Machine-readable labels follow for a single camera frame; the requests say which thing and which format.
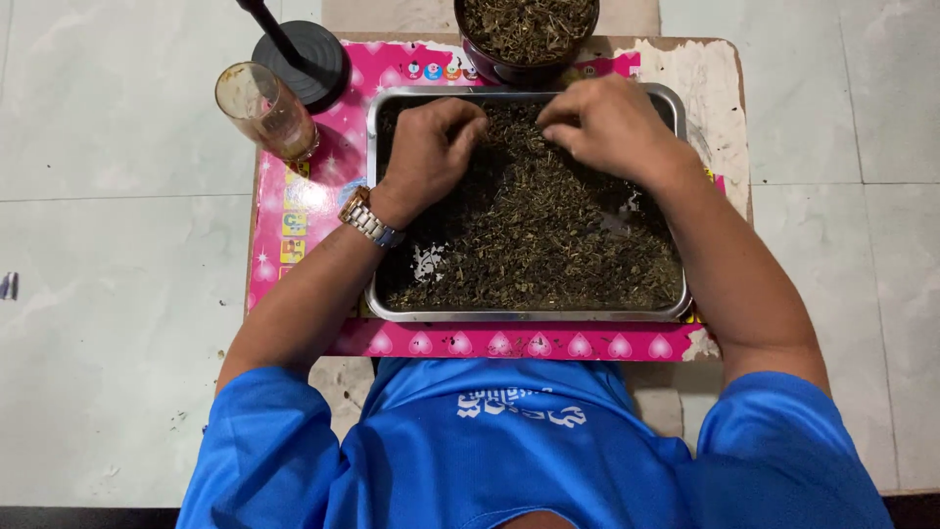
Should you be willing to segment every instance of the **shirt sleeve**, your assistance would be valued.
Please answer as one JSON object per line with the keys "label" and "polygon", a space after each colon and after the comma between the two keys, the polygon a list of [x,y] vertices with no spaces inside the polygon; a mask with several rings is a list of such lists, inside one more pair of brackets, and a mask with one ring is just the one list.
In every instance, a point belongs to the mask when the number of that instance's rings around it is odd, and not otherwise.
{"label": "shirt sleeve", "polygon": [[700,527],[891,527],[832,399],[783,373],[731,382],[680,470]]}
{"label": "shirt sleeve", "polygon": [[212,404],[177,527],[321,523],[338,445],[326,401],[301,377],[279,367],[236,377]]}

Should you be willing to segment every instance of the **empty glass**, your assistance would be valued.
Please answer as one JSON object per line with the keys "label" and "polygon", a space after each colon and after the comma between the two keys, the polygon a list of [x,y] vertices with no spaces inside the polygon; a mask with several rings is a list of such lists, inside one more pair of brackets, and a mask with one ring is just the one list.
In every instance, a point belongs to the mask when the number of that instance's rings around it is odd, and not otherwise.
{"label": "empty glass", "polygon": [[317,126],[297,95],[257,62],[222,72],[215,102],[245,136],[286,162],[304,161],[320,145]]}

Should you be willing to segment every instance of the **forearm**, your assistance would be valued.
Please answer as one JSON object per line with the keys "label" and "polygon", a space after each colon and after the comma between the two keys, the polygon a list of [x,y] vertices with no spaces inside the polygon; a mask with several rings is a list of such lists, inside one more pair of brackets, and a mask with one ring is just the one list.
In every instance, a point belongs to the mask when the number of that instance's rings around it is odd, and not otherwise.
{"label": "forearm", "polygon": [[[403,228],[410,221],[379,188],[370,202],[372,212],[390,226]],[[228,350],[216,392],[257,367],[307,373],[335,340],[384,254],[350,225],[333,230],[248,314]]]}
{"label": "forearm", "polygon": [[697,160],[653,195],[668,219],[698,309],[722,346],[726,381],[764,369],[795,372],[828,392],[806,307],[744,219]]}

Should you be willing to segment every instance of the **watch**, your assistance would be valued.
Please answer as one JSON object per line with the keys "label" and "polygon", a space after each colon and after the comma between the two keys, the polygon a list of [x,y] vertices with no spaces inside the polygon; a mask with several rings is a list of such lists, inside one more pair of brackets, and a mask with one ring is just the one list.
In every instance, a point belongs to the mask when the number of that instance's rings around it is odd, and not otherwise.
{"label": "watch", "polygon": [[339,220],[349,224],[362,232],[370,241],[382,248],[394,248],[401,244],[405,232],[393,230],[379,220],[368,209],[368,187],[359,185],[350,195],[342,209],[339,210]]}

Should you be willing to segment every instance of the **tray rim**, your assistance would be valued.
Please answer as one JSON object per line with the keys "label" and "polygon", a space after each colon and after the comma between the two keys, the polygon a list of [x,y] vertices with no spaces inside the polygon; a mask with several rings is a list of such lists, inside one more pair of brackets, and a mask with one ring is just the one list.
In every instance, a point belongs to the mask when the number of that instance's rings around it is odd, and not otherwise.
{"label": "tray rim", "polygon": [[[685,141],[685,107],[671,88],[658,83],[640,83],[647,93],[666,101],[672,109],[676,136]],[[379,109],[389,99],[396,97],[468,97],[482,96],[495,99],[551,99],[559,91],[516,90],[507,87],[395,87],[387,88],[372,100],[366,115],[367,130],[367,182],[369,187],[377,184],[376,156],[378,152],[377,123]],[[409,322],[510,322],[510,321],[609,321],[609,322],[671,322],[682,316],[692,304],[682,268],[682,291],[679,300],[660,311],[502,311],[482,309],[476,311],[393,311],[378,298],[375,290],[376,275],[372,274],[366,288],[366,303],[378,317],[396,323]]]}

